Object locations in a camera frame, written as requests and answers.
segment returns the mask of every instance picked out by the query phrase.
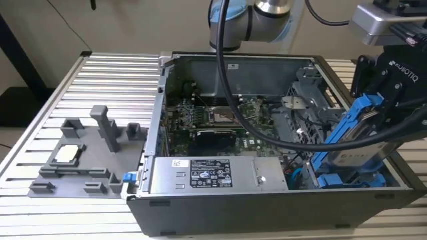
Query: black cable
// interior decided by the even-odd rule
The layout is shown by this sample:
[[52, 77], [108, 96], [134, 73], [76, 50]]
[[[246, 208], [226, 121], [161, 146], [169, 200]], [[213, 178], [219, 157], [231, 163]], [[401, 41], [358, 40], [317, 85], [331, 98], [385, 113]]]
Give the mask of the black cable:
[[282, 108], [282, 107], [283, 107], [282, 103], [273, 104], [273, 105], [269, 107], [269, 109], [267, 109], [270, 115], [275, 113], [275, 112], [274, 112], [275, 109]]
[[84, 43], [84, 45], [87, 46], [87, 48], [90, 49], [91, 52], [92, 51], [92, 48], [90, 47], [90, 45], [87, 44], [87, 42], [83, 40], [82, 36], [79, 35], [79, 33], [74, 30], [72, 26], [70, 26], [63, 14], [60, 13], [60, 11], [58, 10], [58, 8], [55, 7], [55, 5], [52, 4], [51, 0], [46, 0], [48, 2], [48, 4], [51, 4], [52, 8], [55, 9], [55, 11], [58, 12], [60, 18], [64, 20], [70, 30], [74, 32], [74, 34], [78, 36], [78, 38], [82, 40], [82, 42]]
[[193, 115], [193, 112], [183, 106], [173, 106], [170, 107], [170, 109], [185, 109], [190, 115], [190, 121], [193, 122], [194, 121], [194, 115]]
[[293, 110], [293, 113], [309, 125], [315, 125], [315, 126], [319, 126], [319, 127], [325, 127], [325, 126], [330, 125], [329, 123], [318, 123], [318, 122], [311, 121], [309, 118], [305, 118], [302, 113], [298, 110]]
[[293, 158], [293, 160], [289, 162], [287, 167], [286, 167], [286, 170], [290, 169], [290, 167], [293, 166], [293, 164], [295, 163], [295, 161], [297, 161], [298, 158], [303, 158], [303, 153], [302, 153], [301, 151], [297, 153], [297, 156], [295, 156], [295, 157]]
[[91, 8], [94, 11], [96, 10], [96, 0], [91, 0]]
[[337, 119], [327, 117], [325, 118], [327, 122], [335, 123], [335, 124], [341, 124], [341, 121], [338, 121]]
[[365, 139], [347, 141], [342, 143], [331, 143], [331, 144], [299, 144], [294, 142], [281, 141], [273, 137], [262, 134], [255, 127], [246, 120], [243, 114], [239, 111], [239, 108], [234, 102], [234, 94], [229, 83], [227, 78], [227, 69], [225, 62], [225, 31], [226, 31], [226, 19], [227, 19], [227, 9], [230, 5], [230, 0], [223, 0], [221, 6], [221, 16], [219, 16], [219, 26], [218, 26], [218, 34], [217, 34], [217, 61], [218, 61], [218, 70], [219, 70], [219, 78], [221, 83], [225, 89], [225, 96], [231, 108], [231, 111], [239, 120], [242, 126], [254, 135], [255, 138], [266, 141], [269, 144], [275, 145], [281, 148], [295, 150], [295, 151], [307, 151], [307, 152], [337, 152], [343, 150], [359, 149], [375, 144], [379, 144], [389, 139], [391, 139], [395, 135], [401, 134], [407, 128], [414, 125], [419, 125], [427, 115], [427, 107], [423, 107], [414, 113], [411, 117], [406, 119], [401, 124], [395, 127], [387, 129], [386, 131], [378, 133], [377, 135], [369, 136]]
[[211, 0], [211, 3], [209, 4], [209, 12], [207, 12], [207, 24], [209, 24], [209, 28], [211, 28], [213, 4], [214, 4], [214, 0]]
[[399, 109], [414, 108], [414, 107], [418, 107], [418, 106], [421, 106], [422, 104], [426, 104], [426, 103], [427, 103], [427, 97], [422, 97], [422, 98], [418, 98], [415, 100], [399, 103], [397, 108], [399, 108]]
[[0, 143], [0, 146], [2, 146], [2, 147], [6, 147], [7, 149], [12, 149], [12, 147], [11, 147], [11, 146], [4, 145], [4, 144], [2, 144], [2, 143]]
[[329, 130], [326, 130], [325, 128], [322, 129], [323, 132], [323, 142], [326, 143], [329, 140]]
[[313, 4], [310, 3], [310, 0], [306, 0], [306, 5], [309, 8], [309, 11], [313, 15], [313, 17], [323, 24], [327, 25], [330, 27], [342, 27], [342, 26], [347, 26], [350, 24], [350, 21], [339, 21], [339, 22], [333, 22], [333, 21], [327, 21], [325, 20], [317, 13], [317, 11], [314, 10]]

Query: motherboard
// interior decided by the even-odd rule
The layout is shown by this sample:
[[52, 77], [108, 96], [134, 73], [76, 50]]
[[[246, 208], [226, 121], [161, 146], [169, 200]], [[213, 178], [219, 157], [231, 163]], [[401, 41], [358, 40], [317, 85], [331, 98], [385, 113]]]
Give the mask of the motherboard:
[[[269, 137], [279, 138], [266, 99], [241, 97], [237, 101], [253, 126]], [[266, 143], [247, 132], [223, 102], [223, 99], [194, 95], [194, 98], [167, 107], [169, 155], [283, 157], [291, 154], [291, 151]]]

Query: metal slotted surface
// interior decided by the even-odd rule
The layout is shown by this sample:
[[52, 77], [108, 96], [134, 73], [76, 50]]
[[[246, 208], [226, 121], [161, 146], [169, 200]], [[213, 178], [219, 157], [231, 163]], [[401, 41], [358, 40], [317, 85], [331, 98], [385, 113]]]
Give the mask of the metal slotted surface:
[[[42, 110], [28, 131], [7, 156], [0, 177], [0, 237], [20, 240], [149, 239], [122, 199], [31, 199], [28, 187], [63, 136], [59, 127], [68, 117], [95, 126], [88, 113], [94, 105], [110, 108], [121, 126], [151, 121], [158, 78], [158, 57], [94, 54], [80, 59]], [[330, 60], [330, 66], [350, 88], [355, 65]], [[427, 184], [427, 142], [407, 143], [399, 150]], [[194, 236], [197, 240], [425, 240], [427, 239], [427, 198], [407, 208], [382, 212], [358, 229]]]

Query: warning label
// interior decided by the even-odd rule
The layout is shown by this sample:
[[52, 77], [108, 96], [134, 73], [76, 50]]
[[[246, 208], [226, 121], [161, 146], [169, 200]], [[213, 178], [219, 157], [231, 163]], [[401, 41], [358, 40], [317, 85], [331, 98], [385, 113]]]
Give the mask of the warning label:
[[230, 160], [191, 160], [190, 185], [194, 188], [233, 188]]

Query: white component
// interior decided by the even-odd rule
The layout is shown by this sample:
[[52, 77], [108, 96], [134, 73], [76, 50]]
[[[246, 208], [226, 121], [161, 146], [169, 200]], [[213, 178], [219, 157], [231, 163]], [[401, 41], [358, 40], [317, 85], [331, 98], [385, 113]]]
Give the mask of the white component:
[[78, 145], [66, 145], [62, 146], [59, 149], [59, 152], [56, 154], [56, 162], [58, 163], [70, 163], [79, 152], [79, 146]]
[[173, 160], [173, 168], [189, 168], [189, 166], [190, 166], [189, 160], [181, 160], [181, 159]]
[[301, 128], [301, 129], [297, 130], [297, 133], [298, 133], [298, 135], [303, 135], [305, 130]]
[[214, 114], [214, 122], [215, 123], [234, 123], [235, 121], [233, 119], [230, 119], [230, 117], [227, 117], [226, 115]]
[[223, 132], [233, 132], [237, 134], [237, 131], [226, 131], [226, 130], [203, 130], [203, 131], [198, 131], [198, 136], [202, 135], [202, 133], [218, 133], [218, 134], [222, 134]]
[[239, 64], [229, 64], [229, 70], [239, 70]]

